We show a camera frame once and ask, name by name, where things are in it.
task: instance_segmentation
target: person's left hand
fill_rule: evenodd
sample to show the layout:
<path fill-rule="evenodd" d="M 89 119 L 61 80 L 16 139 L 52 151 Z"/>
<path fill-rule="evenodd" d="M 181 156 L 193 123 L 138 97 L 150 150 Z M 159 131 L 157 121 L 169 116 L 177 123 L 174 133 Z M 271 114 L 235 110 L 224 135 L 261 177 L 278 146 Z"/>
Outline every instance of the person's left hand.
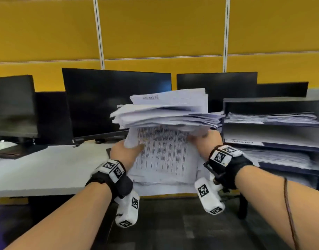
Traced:
<path fill-rule="evenodd" d="M 144 144 L 139 144 L 133 148 L 125 148 L 124 142 L 125 140 L 121 140 L 114 144 L 111 149 L 110 157 L 111 160 L 121 161 L 125 169 L 128 171 L 132 168 L 136 157 L 144 149 Z"/>

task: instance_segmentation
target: wall panel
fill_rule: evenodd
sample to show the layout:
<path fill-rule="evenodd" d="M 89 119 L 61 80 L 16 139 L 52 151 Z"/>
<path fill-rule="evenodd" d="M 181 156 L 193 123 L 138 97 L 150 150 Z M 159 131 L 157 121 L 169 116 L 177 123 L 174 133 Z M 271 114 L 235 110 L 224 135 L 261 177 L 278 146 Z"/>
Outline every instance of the wall panel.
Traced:
<path fill-rule="evenodd" d="M 100 69 L 99 60 L 0 64 L 0 77 L 33 75 L 36 92 L 65 91 L 61 68 Z"/>
<path fill-rule="evenodd" d="M 258 83 L 308 81 L 319 88 L 319 53 L 229 55 L 228 72 L 258 72 Z"/>
<path fill-rule="evenodd" d="M 319 0 L 231 0 L 229 54 L 319 51 Z"/>
<path fill-rule="evenodd" d="M 105 59 L 223 54 L 225 0 L 98 0 Z"/>
<path fill-rule="evenodd" d="M 0 62 L 98 58 L 92 0 L 0 2 Z"/>
<path fill-rule="evenodd" d="M 172 90 L 177 89 L 177 74 L 222 72 L 222 56 L 106 60 L 108 70 L 160 72 L 172 74 Z"/>

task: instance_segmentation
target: file organizer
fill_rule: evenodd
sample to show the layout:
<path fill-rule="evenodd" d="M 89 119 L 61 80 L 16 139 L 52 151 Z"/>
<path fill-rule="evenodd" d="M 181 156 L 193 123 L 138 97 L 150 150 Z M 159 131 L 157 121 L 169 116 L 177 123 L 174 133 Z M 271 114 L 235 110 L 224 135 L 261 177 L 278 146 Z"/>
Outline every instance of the file organizer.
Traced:
<path fill-rule="evenodd" d="M 234 98 L 224 99 L 224 113 L 237 114 L 285 114 L 314 112 L 319 120 L 319 99 L 296 97 Z M 277 163 L 259 162 L 262 169 L 303 175 L 319 189 L 319 124 L 228 121 L 222 127 L 224 142 L 232 146 L 304 151 L 317 165 L 302 169 Z"/>

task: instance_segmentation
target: white desk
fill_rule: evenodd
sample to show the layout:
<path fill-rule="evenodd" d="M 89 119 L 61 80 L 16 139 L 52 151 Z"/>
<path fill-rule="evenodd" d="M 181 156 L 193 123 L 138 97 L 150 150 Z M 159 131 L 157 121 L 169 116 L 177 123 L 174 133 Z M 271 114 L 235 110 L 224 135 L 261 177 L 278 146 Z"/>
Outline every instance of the white desk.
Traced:
<path fill-rule="evenodd" d="M 0 159 L 0 197 L 76 194 L 108 159 L 112 145 L 50 146 L 20 159 Z"/>

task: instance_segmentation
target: white vertical strip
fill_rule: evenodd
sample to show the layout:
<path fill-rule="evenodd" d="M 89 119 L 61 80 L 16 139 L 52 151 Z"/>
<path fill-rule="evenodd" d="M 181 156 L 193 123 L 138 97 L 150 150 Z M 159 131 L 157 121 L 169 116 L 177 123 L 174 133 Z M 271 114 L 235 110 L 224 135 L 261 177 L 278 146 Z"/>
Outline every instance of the white vertical strip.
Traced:
<path fill-rule="evenodd" d="M 100 27 L 98 0 L 93 0 L 93 8 L 95 10 L 95 19 L 96 19 L 96 26 L 97 26 L 97 39 L 98 39 L 100 66 L 101 66 L 101 69 L 105 69 L 104 52 L 103 52 L 103 41 L 102 41 L 102 38 L 101 38 L 101 27 Z"/>
<path fill-rule="evenodd" d="M 230 18 L 230 0 L 225 2 L 225 21 L 224 21 L 224 45 L 223 45 L 223 70 L 227 71 L 228 60 L 228 40 L 229 40 L 229 18 Z"/>

